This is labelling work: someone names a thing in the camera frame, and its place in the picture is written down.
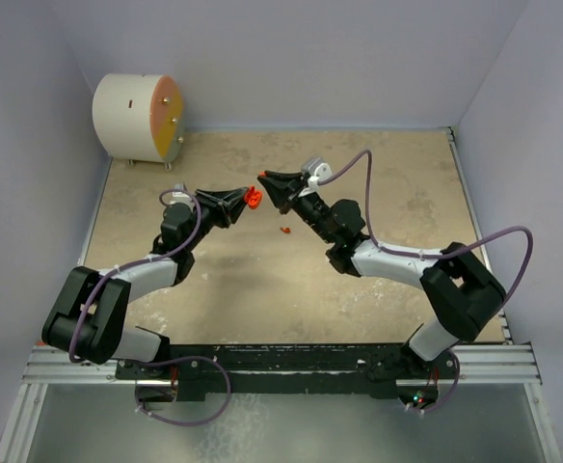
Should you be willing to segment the orange earbud charging case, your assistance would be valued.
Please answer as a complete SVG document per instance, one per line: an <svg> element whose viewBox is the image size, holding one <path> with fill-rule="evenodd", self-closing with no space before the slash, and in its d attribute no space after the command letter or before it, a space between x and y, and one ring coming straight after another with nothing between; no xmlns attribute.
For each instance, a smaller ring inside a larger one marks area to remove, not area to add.
<svg viewBox="0 0 563 463"><path fill-rule="evenodd" d="M259 207L262 201L263 194L260 190L256 189L254 185L250 186L244 197L243 201L247 207L251 210L255 210Z"/></svg>

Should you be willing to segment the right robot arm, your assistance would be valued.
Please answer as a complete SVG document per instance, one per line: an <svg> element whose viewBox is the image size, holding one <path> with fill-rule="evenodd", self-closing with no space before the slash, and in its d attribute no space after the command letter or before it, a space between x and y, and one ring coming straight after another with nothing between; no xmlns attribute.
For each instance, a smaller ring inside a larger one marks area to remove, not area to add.
<svg viewBox="0 0 563 463"><path fill-rule="evenodd" d="M366 223L356 201L326 204L309 190L306 173L265 171L257 179L279 213L294 211L331 245L326 256L338 273L384 278L423 290L435 317L411 335L402 353L402 367L412 377L425 376L455 343L475 340L504 302L505 289L471 251L442 258L462 249L460 243L434 251L435 259L426 259L415 248L397 247L390 254L363 232Z"/></svg>

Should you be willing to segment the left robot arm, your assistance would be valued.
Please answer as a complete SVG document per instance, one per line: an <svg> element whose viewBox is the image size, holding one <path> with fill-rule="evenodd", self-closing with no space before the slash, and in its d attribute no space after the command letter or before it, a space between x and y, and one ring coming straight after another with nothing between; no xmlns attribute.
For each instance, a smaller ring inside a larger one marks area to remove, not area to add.
<svg viewBox="0 0 563 463"><path fill-rule="evenodd" d="M160 233L145 257L103 270L77 266L69 272L42 327L42 342L66 352L72 362L129 360L150 378L168 373L168 339L128 327L129 304L182 283L205 236L214 228L229 228L262 198L252 186L194 193L175 188L168 193L172 198L165 204Z"/></svg>

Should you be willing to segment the round tricolour drawer cabinet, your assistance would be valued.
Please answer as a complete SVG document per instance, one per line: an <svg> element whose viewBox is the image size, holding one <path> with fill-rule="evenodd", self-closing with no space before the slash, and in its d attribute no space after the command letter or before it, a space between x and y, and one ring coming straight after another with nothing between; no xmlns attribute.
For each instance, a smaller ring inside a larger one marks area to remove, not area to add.
<svg viewBox="0 0 563 463"><path fill-rule="evenodd" d="M94 91L95 133L114 159L170 170L184 143L184 101L165 74L109 73Z"/></svg>

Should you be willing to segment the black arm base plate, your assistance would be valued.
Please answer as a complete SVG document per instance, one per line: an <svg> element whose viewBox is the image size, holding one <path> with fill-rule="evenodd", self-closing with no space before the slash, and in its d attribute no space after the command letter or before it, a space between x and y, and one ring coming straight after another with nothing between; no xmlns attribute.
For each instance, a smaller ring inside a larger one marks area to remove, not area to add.
<svg viewBox="0 0 563 463"><path fill-rule="evenodd" d="M178 401L208 394L367 395L437 399L459 376L450 351L424 362L400 342L171 344L155 366L120 360L116 375L139 386L164 383Z"/></svg>

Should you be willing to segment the aluminium rail frame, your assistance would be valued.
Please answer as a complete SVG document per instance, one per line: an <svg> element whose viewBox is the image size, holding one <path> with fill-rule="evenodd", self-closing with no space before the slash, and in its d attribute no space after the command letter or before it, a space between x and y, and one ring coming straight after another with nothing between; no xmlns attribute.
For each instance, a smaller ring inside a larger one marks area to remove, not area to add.
<svg viewBox="0 0 563 463"><path fill-rule="evenodd" d="M437 361L442 406L408 408L396 343L185 344L178 386L36 346L0 462L558 462L530 344L464 344Z"/></svg>

